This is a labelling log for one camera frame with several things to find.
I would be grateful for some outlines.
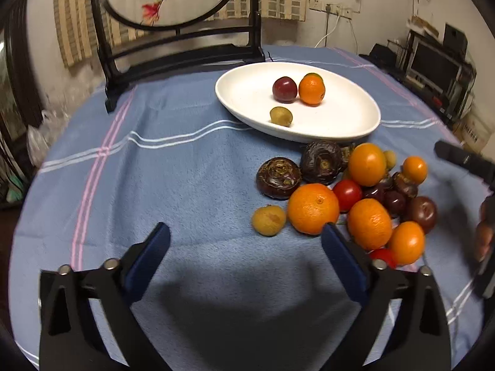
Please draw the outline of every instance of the human hand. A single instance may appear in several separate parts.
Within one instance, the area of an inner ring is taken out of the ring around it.
[[[476,244],[475,244],[475,256],[476,259],[482,261],[488,253],[490,242],[493,238],[493,230],[486,222],[486,200],[480,207],[480,223],[476,227]]]

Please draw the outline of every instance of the orange flower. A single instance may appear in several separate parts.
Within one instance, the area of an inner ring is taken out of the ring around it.
[[[158,11],[160,9],[160,2],[155,2],[152,4],[144,4],[143,8],[143,19],[146,20],[147,23],[154,24],[155,21],[160,19],[160,15]]]

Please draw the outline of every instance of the blue tablecloth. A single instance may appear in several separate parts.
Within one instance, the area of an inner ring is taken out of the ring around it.
[[[434,143],[454,137],[372,64],[338,49],[266,46],[265,52],[362,86],[382,112],[370,141],[393,149],[398,163],[410,155],[428,162],[420,192],[436,201],[440,214],[415,266],[426,262],[434,270],[457,363],[481,330],[470,247],[487,189],[436,159]],[[172,369],[318,370],[345,335],[359,307],[347,298],[320,239],[289,224],[273,238],[251,228],[252,212],[273,202],[254,186],[259,166],[274,156],[298,163],[303,146],[232,117],[214,92],[224,72],[141,83],[111,115],[100,90],[51,149],[27,196],[10,269],[13,331],[32,363],[39,353],[40,270],[99,267],[141,242],[159,221],[170,226],[172,245],[133,312]],[[109,352],[122,360],[101,308],[94,303],[93,309]],[[392,303],[370,359],[380,355],[396,313]]]

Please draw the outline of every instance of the cherry tomato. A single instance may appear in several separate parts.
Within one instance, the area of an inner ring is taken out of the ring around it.
[[[392,251],[390,251],[388,248],[380,248],[378,250],[374,250],[370,252],[368,255],[372,260],[381,259],[385,261],[387,266],[390,266],[393,269],[397,267],[397,262],[395,262],[394,255],[392,254]]]
[[[350,211],[354,204],[363,197],[359,184],[350,179],[339,181],[332,190],[337,196],[341,212]]]

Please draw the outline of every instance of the white plate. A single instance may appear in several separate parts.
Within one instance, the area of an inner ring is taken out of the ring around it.
[[[307,106],[299,98],[290,104],[273,98],[272,86],[278,78],[290,76],[299,85],[307,73],[317,73],[325,82],[325,97],[319,106]],[[239,66],[219,78],[215,92],[242,122],[289,141],[351,140],[370,134],[380,124],[380,109],[364,89],[343,76],[305,64],[267,62]],[[292,112],[290,127],[270,122],[270,110],[276,106]]]

